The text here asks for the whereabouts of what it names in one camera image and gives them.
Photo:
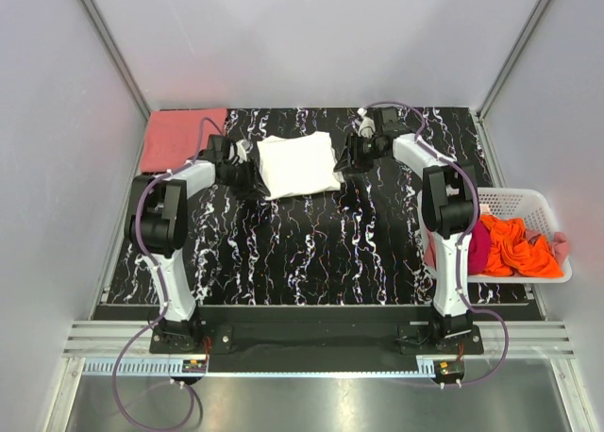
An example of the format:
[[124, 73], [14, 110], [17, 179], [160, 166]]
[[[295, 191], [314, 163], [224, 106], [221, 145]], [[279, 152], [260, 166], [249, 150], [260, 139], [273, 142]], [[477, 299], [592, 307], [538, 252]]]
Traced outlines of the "white t shirt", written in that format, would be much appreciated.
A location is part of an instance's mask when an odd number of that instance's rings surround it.
[[269, 194], [266, 200], [338, 191], [344, 178], [334, 172], [336, 157], [327, 132], [258, 142], [260, 175]]

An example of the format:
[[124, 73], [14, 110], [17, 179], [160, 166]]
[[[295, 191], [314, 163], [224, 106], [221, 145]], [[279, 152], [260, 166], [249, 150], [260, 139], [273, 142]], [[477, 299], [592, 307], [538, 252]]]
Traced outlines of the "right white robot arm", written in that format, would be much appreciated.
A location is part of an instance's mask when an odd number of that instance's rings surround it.
[[436, 291], [427, 330], [417, 342], [440, 353], [459, 351], [473, 339], [473, 317], [467, 294], [468, 255], [479, 215], [473, 167], [450, 158], [422, 137], [427, 123], [420, 116], [416, 131], [404, 128], [394, 103], [359, 108], [355, 129], [346, 136], [334, 171], [360, 174], [380, 158], [393, 158], [421, 177], [418, 218], [435, 256]]

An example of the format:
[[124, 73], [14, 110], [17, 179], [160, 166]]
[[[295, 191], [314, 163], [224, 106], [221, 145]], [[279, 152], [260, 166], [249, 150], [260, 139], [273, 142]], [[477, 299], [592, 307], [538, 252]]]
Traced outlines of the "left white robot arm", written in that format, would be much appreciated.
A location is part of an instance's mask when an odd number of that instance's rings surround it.
[[251, 147], [247, 140], [211, 135], [207, 147], [180, 167], [132, 181], [124, 234], [142, 254], [159, 297], [159, 316], [149, 323], [153, 354], [192, 353], [209, 343], [183, 259], [188, 201], [216, 185], [243, 200], [267, 196]]

